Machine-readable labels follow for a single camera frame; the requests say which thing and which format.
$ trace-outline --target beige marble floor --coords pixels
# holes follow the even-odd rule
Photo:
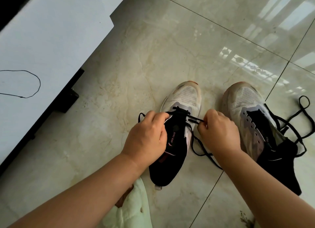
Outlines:
[[[298,109],[294,99],[300,94],[315,101],[315,75],[296,62],[314,50],[314,25],[306,32],[315,14],[283,22],[303,0],[268,1],[124,0],[111,16],[113,30],[83,65],[74,86],[80,98],[66,114],[53,113],[0,177],[0,227],[108,162],[121,151],[139,113],[159,110],[183,81],[197,81],[202,89],[200,117],[218,108],[223,92],[238,81],[255,85],[284,118]],[[312,0],[307,2],[311,10]],[[266,14],[257,16],[261,11]],[[276,32],[273,23],[280,27]],[[268,33],[278,40],[261,42]],[[315,117],[313,105],[309,111]],[[301,133],[309,129],[303,116],[294,125]],[[314,139],[305,141],[308,152],[296,160],[302,198],[313,206]],[[162,191],[154,189],[148,171],[142,179],[154,227],[246,227],[253,221],[226,174],[191,151]]]

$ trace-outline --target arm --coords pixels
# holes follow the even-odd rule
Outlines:
[[[129,132],[121,154],[10,227],[95,227],[166,148],[167,113],[149,111]]]
[[[209,110],[198,130],[261,227],[315,227],[315,210],[262,169],[240,147],[237,126]]]

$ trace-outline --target black cabinet base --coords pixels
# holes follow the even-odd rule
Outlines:
[[[7,158],[0,165],[0,175],[7,169],[10,163],[19,154],[22,148],[28,143],[29,140],[34,139],[34,134],[49,117],[53,111],[67,112],[68,109],[74,104],[74,102],[79,98],[79,95],[73,91],[72,87],[77,82],[77,80],[84,73],[83,69],[79,69],[76,74],[70,79],[67,85],[59,93],[59,95],[54,99],[54,101],[48,106],[45,112],[39,117],[39,119],[34,123],[31,129],[26,133],[18,145],[12,150],[12,152],[7,156]]]

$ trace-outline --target sneaker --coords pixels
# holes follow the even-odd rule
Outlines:
[[[201,90],[193,81],[178,85],[164,100],[160,112],[169,113],[165,121],[165,152],[149,166],[150,178],[157,190],[167,186],[177,175],[190,147],[201,107]]]
[[[306,152],[302,139],[315,132],[313,119],[301,105],[302,97],[299,99],[301,110],[287,121],[275,116],[259,92],[246,82],[238,82],[229,87],[222,97],[221,106],[222,113],[238,127],[242,149],[262,168],[297,195],[301,194],[301,189],[295,177],[293,161],[294,158],[302,156]],[[301,112],[307,116],[313,127],[312,131],[304,137],[301,137],[289,123]],[[289,128],[296,134],[297,141],[292,142],[284,136]],[[298,149],[298,142],[303,145],[303,150]]]

